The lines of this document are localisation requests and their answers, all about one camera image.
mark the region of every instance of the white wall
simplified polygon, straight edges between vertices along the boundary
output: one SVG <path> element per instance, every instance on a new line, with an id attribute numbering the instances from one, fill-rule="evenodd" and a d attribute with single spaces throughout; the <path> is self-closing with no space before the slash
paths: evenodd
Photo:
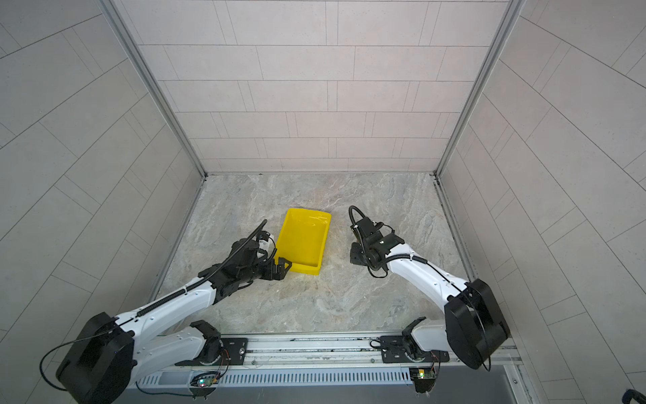
<path id="1" fill-rule="evenodd" d="M 543 402 L 646 392 L 645 53 L 643 1 L 527 1 L 441 179 Z"/>
<path id="2" fill-rule="evenodd" d="M 432 171 L 506 3 L 117 0 L 207 171 Z"/>
<path id="3" fill-rule="evenodd" d="M 199 184 L 93 0 L 0 2 L 4 401 L 70 402 L 41 356 L 145 302 Z"/>

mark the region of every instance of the cable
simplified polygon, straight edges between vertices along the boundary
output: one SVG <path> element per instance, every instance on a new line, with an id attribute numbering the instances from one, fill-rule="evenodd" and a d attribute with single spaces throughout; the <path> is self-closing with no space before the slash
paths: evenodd
<path id="1" fill-rule="evenodd" d="M 66 342 L 66 343 L 64 343 L 64 344 L 60 344 L 59 346 L 57 346 L 57 347 L 55 347 L 55 348 L 52 348 L 52 349 L 50 349 L 49 351 L 47 351 L 47 353 L 46 353 L 45 355 L 43 355 L 43 357 L 41 358 L 40 363 L 38 364 L 38 369 L 39 369 L 39 370 L 40 370 L 40 372 L 41 372 L 41 376 L 43 377 L 43 380 L 45 380 L 45 382 L 46 382 L 48 385 L 50 385 L 51 387 L 54 387 L 56 390 L 60 390 L 60 391 L 67 391 L 67 389 L 66 389 L 66 388 L 58 387 L 58 386 L 56 386 L 55 384 L 53 384 L 51 381 L 49 381 L 49 379 L 47 378 L 47 376 L 45 376 L 45 372 L 43 371 L 43 362 L 45 361 L 45 358 L 47 357 L 47 355 L 51 354 L 53 351 L 57 350 L 58 348 L 61 348 L 61 347 L 65 346 L 65 345 L 69 345 L 69 344 L 77 343 L 77 342 L 80 342 L 80 341 L 85 341 L 85 340 L 87 340 L 87 339 L 92 339 L 92 338 L 95 338 L 95 337 L 100 337 L 101 335 L 108 334 L 108 333 L 110 333 L 110 332 L 112 332 L 112 331 L 115 331 L 117 328 L 121 327 L 122 325 L 124 325 L 124 324 L 127 324 L 127 323 L 131 322 L 132 320 L 133 320 L 133 319 L 129 319 L 128 321 L 125 321 L 124 323 L 118 324 L 118 325 L 116 325 L 116 326 L 112 327 L 111 329 L 109 329 L 109 330 L 107 330 L 107 331 L 100 332 L 100 333 L 98 333 L 98 334 L 96 334 L 96 335 L 92 335 L 91 337 L 79 338 L 79 339 L 75 339 L 75 340 L 73 340 L 73 341 Z"/>
<path id="2" fill-rule="evenodd" d="M 195 396 L 194 396 L 194 395 L 192 395 L 192 394 L 178 394 L 178 393 L 151 393 L 151 392 L 149 392 L 149 391 L 143 391 L 143 390 L 141 389 L 141 387 L 139 387 L 139 382 L 138 382 L 138 381 L 135 381 L 135 382 L 134 382 L 134 385 L 135 385 L 135 386 L 137 386 L 137 390 L 139 390 L 140 392 L 142 392 L 142 393 L 144 393 L 144 394 L 148 394 L 149 396 L 161 396 L 161 395 L 163 395 L 163 394 L 168 394 L 169 396 L 193 397 L 193 398 L 195 398 Z"/>

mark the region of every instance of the marble floor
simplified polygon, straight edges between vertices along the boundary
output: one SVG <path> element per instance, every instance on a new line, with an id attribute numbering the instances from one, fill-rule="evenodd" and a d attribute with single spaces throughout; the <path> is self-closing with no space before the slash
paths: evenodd
<path id="1" fill-rule="evenodd" d="M 349 262 L 355 240 L 348 206 L 391 225 L 419 255 L 466 279 L 433 178 L 424 173 L 217 175 L 207 179 L 160 295 L 224 260 L 231 244 L 266 218 L 280 233 L 287 209 L 332 214 L 319 276 L 289 272 L 283 281 L 255 281 L 186 319 L 210 322 L 223 334 L 401 330 L 419 316 L 440 319 L 438 307 L 391 273 L 370 277 Z"/>

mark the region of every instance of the robotic arm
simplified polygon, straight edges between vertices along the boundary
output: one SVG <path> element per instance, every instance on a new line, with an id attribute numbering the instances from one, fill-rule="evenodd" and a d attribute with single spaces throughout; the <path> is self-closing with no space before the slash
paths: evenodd
<path id="1" fill-rule="evenodd" d="M 56 378 L 79 403 L 109 404 L 131 381 L 164 367 L 190 359 L 203 365 L 219 360 L 225 353 L 220 333 L 205 321 L 195 321 L 175 334 L 157 335 L 255 279 L 285 277 L 291 262 L 280 258 L 276 263 L 275 246 L 268 254 L 271 235 L 262 230 L 266 223 L 263 220 L 250 236 L 233 243 L 222 263 L 201 271 L 176 291 L 114 318 L 104 312 L 88 320 Z"/>
<path id="2" fill-rule="evenodd" d="M 361 216 L 359 221 L 353 212 Z M 467 282 L 442 271 L 418 256 L 392 228 L 384 236 L 380 228 L 386 225 L 373 222 L 355 206 L 349 214 L 357 238 L 351 247 L 353 264 L 367 266 L 374 277 L 378 276 L 373 272 L 381 269 L 386 275 L 397 273 L 444 308 L 445 321 L 422 317 L 403 331 L 407 355 L 416 360 L 431 350 L 452 350 L 466 365 L 479 368 L 510 335 L 489 286 L 479 279 Z M 220 333 L 205 321 L 195 321 L 175 334 L 158 335 L 256 279 L 281 281 L 285 277 L 291 262 L 275 259 L 275 245 L 269 254 L 269 239 L 273 239 L 262 230 L 266 223 L 263 220 L 250 236 L 236 241 L 222 263 L 201 271 L 176 291 L 115 317 L 104 312 L 88 320 L 78 338 L 67 343 L 72 347 L 56 378 L 78 403 L 109 404 L 132 382 L 175 363 L 224 362 L 229 353 Z M 41 374 L 45 377 L 42 361 Z"/>
<path id="3" fill-rule="evenodd" d="M 354 212 L 361 216 L 355 220 Z M 509 327 L 495 301 L 489 285 L 480 279 L 467 282 L 443 271 L 420 257 L 383 222 L 373 222 L 356 206 L 348 209 L 352 232 L 350 262 L 374 271 L 383 269 L 404 277 L 439 308 L 445 321 L 424 317 L 414 321 L 403 332 L 404 349 L 411 359 L 421 358 L 431 350 L 452 350 L 467 366 L 478 369 L 510 337 Z M 380 229 L 391 229 L 383 235 Z"/>

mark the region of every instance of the yellow plastic bin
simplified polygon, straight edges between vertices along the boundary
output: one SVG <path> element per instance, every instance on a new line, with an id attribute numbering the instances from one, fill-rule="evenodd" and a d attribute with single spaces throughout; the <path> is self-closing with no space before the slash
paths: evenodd
<path id="1" fill-rule="evenodd" d="M 283 257 L 293 263 L 290 271 L 318 275 L 331 219 L 325 212 L 289 209 L 276 241 L 276 263 Z"/>

